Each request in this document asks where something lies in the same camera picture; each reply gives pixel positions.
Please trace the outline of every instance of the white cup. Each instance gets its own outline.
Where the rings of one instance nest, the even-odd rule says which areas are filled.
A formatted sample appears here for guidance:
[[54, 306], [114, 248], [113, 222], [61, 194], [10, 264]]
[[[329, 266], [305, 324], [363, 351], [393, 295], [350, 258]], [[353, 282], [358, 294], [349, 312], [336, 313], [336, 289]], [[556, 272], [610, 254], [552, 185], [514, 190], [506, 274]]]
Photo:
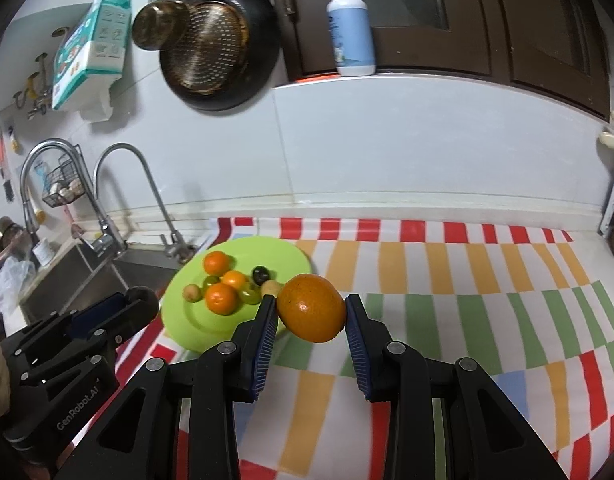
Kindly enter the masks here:
[[47, 238], [40, 240], [33, 248], [33, 251], [41, 267], [47, 265], [56, 255], [56, 253], [53, 252], [52, 247], [49, 245]]

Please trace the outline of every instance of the cabinet door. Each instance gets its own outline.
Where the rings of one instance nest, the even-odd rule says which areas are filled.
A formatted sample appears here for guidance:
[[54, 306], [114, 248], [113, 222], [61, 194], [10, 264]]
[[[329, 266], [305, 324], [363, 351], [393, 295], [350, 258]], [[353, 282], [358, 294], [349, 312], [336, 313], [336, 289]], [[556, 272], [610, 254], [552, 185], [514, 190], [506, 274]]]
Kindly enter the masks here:
[[[274, 0], [290, 78], [335, 70], [327, 29], [330, 0]], [[364, 0], [380, 68], [489, 75], [480, 0]]]
[[591, 0], [502, 0], [511, 78], [609, 114], [604, 42]]

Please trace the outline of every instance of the tissue package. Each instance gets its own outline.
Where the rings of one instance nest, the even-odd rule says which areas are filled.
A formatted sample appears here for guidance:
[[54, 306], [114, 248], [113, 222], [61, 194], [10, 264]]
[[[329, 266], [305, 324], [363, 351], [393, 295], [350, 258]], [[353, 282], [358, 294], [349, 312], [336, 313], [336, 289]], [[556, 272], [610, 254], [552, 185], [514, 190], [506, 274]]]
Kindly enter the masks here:
[[111, 117], [109, 87], [122, 77], [131, 0], [97, 0], [56, 53], [53, 109], [77, 110], [84, 120]]

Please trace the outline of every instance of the brown cabinet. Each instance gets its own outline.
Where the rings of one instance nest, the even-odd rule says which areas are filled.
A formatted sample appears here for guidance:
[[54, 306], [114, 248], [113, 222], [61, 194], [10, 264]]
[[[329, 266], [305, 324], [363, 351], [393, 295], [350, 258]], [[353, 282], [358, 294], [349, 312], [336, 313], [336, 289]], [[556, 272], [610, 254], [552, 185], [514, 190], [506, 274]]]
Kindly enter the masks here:
[[[335, 71], [330, 0], [274, 0], [290, 79]], [[609, 115], [591, 0], [364, 0], [379, 70], [462, 73]]]

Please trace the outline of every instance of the blue lotion bottle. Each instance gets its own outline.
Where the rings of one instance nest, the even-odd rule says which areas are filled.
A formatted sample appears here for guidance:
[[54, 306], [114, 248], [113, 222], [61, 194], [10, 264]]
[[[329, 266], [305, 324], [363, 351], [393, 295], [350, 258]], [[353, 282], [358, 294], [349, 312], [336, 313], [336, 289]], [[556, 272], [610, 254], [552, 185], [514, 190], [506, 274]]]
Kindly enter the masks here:
[[331, 0], [327, 15], [338, 73], [350, 77], [376, 72], [367, 4], [363, 0]]

